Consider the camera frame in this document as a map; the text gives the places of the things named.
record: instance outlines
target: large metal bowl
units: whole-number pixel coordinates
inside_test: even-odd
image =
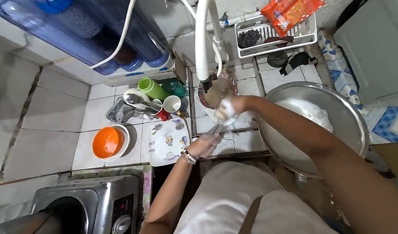
[[[369,136],[365,120],[359,111],[340,93],[313,82],[290,82],[269,91],[265,96],[270,102],[279,102],[289,98],[301,99],[316,104],[327,111],[329,121],[333,126],[333,134],[351,147],[361,157],[365,157],[369,147]],[[259,130],[264,143],[272,154],[292,171],[311,178],[321,178],[317,168],[307,170],[302,164],[279,155],[273,149],[275,139],[269,139],[264,130],[267,123],[259,122]]]

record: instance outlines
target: stove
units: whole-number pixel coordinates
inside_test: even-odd
[[[76,203],[82,214],[79,233],[135,234],[138,186],[138,178],[129,175],[71,180],[37,190],[32,214],[53,204]]]

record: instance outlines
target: bracelet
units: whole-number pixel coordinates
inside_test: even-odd
[[[184,149],[184,151],[180,152],[181,155],[183,155],[183,159],[186,160],[188,163],[191,164],[196,164],[196,159],[193,157],[187,149]]]

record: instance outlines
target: dish rack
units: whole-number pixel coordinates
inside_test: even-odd
[[[238,35],[245,33],[249,30],[257,30],[260,32],[262,39],[258,40],[257,45],[241,49],[238,47]],[[235,35],[236,35],[236,48],[238,49],[239,58],[246,58],[251,56],[263,55],[272,53],[280,50],[288,50],[292,48],[302,47],[317,42],[317,27],[316,27],[316,16],[313,13],[307,17],[303,22],[297,24],[294,28],[287,31],[287,36],[293,36],[293,43],[288,43],[287,46],[278,48],[277,44],[284,43],[286,41],[280,40],[270,43],[263,43],[268,37],[280,37],[275,31],[272,24],[267,21],[263,16],[256,16],[235,24]]]

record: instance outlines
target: orange bowl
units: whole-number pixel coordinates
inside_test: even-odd
[[[105,159],[116,155],[122,148],[123,132],[113,127],[104,127],[95,135],[92,150],[96,157]]]

